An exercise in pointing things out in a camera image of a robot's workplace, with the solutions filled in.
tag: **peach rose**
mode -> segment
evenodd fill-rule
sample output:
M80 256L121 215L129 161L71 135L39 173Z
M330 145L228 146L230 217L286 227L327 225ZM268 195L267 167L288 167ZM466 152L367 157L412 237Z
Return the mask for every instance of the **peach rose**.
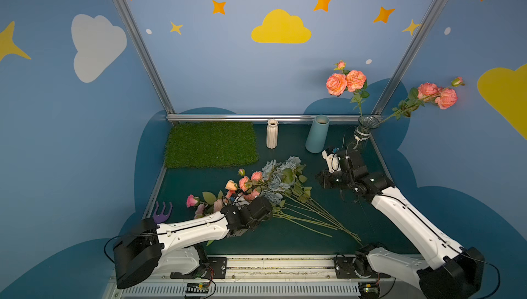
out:
M340 70L340 69L344 69L344 67L346 67L346 63L344 61L339 61L337 62L337 68Z
M439 97L435 98L435 103L441 109L447 109L458 101L458 95L454 89L440 89Z
M346 76L344 74L333 74L326 82L329 94L340 96L346 90Z
M254 180L254 181L262 180L262 171L254 172L253 175L251 176L251 180Z
M221 208L223 208L223 201L220 198L218 198L218 200L214 202L214 212L220 211Z
M229 181L228 181L228 183L225 185L225 189L226 189L226 190L232 190L232 191L236 191L236 190L238 190L238 189L236 188L236 183L235 183L234 181L232 181L232 180L229 180Z
M196 206L199 203L199 197L196 199L194 195L190 194L189 197L187 197L187 207Z
M203 217L204 211L205 211L205 203L201 203L200 205L198 205L198 208L196 209L196 214L194 215L194 219Z
M433 96L438 93L439 89L438 86L433 83L425 83L419 85L417 88L417 91L419 92L417 94L417 98L419 100L423 100L426 96ZM433 97L425 98L424 101L431 101Z
M453 87L456 87L456 86L459 86L459 85L465 85L465 83L463 82L463 78L462 78L462 77L456 77L456 78L452 81L452 86L453 86Z
M348 91L353 92L355 90L360 90L366 82L366 76L363 72L358 70L352 70L346 75L346 81L348 86Z
M247 176L245 176L245 177L240 179L239 184L240 184L241 190L243 190L243 191L247 191L248 190L247 186L245 185L245 183L247 183L247 181L249 181L249 177L247 177Z

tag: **blue vase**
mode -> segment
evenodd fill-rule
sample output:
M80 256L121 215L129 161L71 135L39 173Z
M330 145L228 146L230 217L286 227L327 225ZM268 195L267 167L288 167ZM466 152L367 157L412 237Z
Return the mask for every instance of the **blue vase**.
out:
M316 154L324 150L328 127L329 118L327 116L318 115L315 117L306 140L306 149L308 151Z

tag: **artificial grass mat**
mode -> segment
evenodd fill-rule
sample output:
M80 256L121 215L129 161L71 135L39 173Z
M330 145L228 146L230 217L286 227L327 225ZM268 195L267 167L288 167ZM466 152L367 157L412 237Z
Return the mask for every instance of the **artificial grass mat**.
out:
M168 136L167 168L228 167L258 161L251 122L203 122L176 125Z

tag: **clear glass vase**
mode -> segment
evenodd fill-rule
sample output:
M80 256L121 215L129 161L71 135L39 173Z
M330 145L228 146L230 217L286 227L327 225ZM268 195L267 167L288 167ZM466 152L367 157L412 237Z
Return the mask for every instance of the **clear glass vase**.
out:
M355 129L353 139L348 147L350 149L364 151L372 130L378 128L379 125L379 120L371 115L359 117L359 125Z

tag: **white ceramic vase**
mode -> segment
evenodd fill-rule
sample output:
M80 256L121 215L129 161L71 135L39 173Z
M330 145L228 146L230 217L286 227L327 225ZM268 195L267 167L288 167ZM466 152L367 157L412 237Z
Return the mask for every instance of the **white ceramic vase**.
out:
M278 121L271 118L267 121L267 148L276 148L278 143Z

